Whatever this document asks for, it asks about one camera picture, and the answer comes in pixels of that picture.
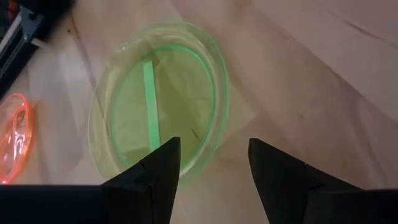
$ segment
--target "green fluorescent strip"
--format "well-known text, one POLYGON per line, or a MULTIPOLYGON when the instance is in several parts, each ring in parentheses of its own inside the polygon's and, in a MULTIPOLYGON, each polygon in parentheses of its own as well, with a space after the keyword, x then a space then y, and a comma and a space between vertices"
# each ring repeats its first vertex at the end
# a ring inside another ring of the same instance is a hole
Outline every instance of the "green fluorescent strip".
POLYGON ((149 150, 155 151, 160 147, 159 119, 157 115, 156 89, 154 66, 152 61, 144 64, 144 85, 147 102, 149 150))

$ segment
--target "orange petri dish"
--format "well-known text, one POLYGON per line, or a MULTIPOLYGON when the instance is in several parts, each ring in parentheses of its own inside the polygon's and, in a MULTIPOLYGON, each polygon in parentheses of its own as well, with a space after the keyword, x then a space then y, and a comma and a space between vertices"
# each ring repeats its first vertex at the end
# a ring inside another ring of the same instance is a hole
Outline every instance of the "orange petri dish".
POLYGON ((0 184, 8 184, 25 165, 32 146, 33 115, 20 93, 0 105, 0 184))

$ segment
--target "black metal frame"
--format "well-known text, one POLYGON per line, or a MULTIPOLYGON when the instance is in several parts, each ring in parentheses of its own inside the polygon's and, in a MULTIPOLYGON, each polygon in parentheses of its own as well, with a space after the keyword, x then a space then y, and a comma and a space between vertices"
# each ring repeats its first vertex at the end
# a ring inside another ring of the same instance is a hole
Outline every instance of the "black metal frame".
POLYGON ((18 0, 20 5, 16 28, 9 30, 0 49, 0 99, 6 94, 37 47, 33 39, 44 40, 73 0, 18 0))

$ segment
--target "wooden floor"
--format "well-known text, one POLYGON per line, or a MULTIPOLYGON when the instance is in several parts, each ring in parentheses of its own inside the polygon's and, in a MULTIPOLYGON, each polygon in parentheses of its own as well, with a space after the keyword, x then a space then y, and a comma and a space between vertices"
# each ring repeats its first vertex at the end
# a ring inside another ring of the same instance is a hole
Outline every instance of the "wooden floor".
POLYGON ((202 175, 178 191, 172 223, 267 223, 249 170, 249 138, 358 187, 398 187, 398 35, 372 24, 384 36, 370 38, 325 19, 326 0, 295 1, 295 9, 284 2, 77 0, 10 90, 31 99, 38 129, 16 183, 103 182, 87 143, 93 87, 134 32, 184 19, 220 46, 231 102, 221 145, 202 175))

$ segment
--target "petri dish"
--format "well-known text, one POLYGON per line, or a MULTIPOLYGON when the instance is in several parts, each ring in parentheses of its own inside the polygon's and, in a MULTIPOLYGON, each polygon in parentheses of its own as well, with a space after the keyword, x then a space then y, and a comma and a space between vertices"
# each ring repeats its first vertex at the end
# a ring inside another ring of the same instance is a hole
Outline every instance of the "petri dish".
POLYGON ((25 165, 32 145, 33 115, 26 98, 11 95, 0 105, 0 184, 8 184, 25 165))
POLYGON ((151 26, 108 63, 90 110, 98 172, 112 178, 174 136, 181 137, 180 185, 216 150, 228 117, 228 73, 213 39, 197 26, 151 26))

